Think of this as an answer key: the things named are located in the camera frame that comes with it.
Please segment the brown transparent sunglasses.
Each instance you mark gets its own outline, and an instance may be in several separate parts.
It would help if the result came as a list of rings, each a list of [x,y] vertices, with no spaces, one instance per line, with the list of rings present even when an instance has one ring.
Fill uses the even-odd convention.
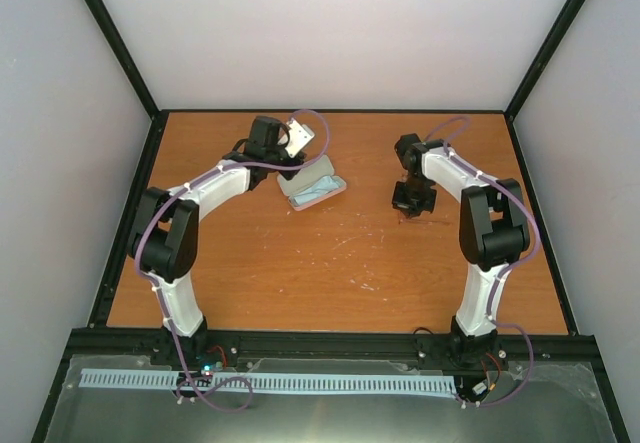
[[[400,210],[397,210],[396,213],[398,216],[399,224],[422,225],[422,226],[444,226],[444,227],[449,227],[452,225],[452,223],[447,220],[432,219],[430,217],[423,218],[422,216],[408,217],[405,213],[403,213]]]

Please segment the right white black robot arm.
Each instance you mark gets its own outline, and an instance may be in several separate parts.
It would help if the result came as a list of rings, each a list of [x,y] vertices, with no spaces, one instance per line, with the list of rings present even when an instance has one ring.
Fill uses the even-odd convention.
[[[461,305],[452,318],[448,355],[470,366],[496,346],[496,317],[504,286],[529,249],[535,219],[520,184],[475,168],[445,143],[403,135],[395,153],[407,172],[395,184],[392,206],[411,219],[435,209],[437,189],[459,203],[458,241],[468,263]]]

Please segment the pink glasses case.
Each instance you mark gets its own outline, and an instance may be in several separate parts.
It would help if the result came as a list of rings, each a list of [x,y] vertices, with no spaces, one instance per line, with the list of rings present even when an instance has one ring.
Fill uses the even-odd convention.
[[[292,195],[299,193],[302,190],[310,187],[313,183],[315,183],[317,180],[319,180],[324,176],[332,176],[340,184],[340,188],[332,191],[326,196],[321,197],[320,199],[317,199],[314,202],[305,204],[301,207],[294,206],[292,204],[290,199]],[[323,155],[321,158],[315,161],[312,165],[309,165],[308,167],[300,170],[299,173],[292,180],[286,181],[282,176],[279,175],[277,177],[277,182],[283,195],[287,198],[287,201],[289,202],[290,206],[295,211],[305,210],[324,200],[327,200],[333,196],[336,196],[337,194],[345,191],[347,188],[346,181],[335,173],[335,168],[328,155]]]

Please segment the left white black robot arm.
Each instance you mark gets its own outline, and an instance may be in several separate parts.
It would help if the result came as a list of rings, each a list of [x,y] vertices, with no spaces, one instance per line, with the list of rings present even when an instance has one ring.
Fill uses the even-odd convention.
[[[162,324],[175,336],[172,351],[186,365],[208,353],[206,318],[199,308],[191,270],[201,220],[230,199],[257,187],[271,173],[287,180],[304,167],[314,132],[295,118],[256,117],[213,168],[171,189],[147,188],[140,199],[127,252],[158,300]]]

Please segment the light blue cleaning cloth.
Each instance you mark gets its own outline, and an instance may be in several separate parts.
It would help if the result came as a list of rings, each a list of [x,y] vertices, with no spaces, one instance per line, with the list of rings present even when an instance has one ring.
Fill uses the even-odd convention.
[[[310,187],[296,193],[290,197],[294,206],[301,207],[320,199],[323,196],[340,188],[340,184],[332,176],[324,176],[313,183]]]

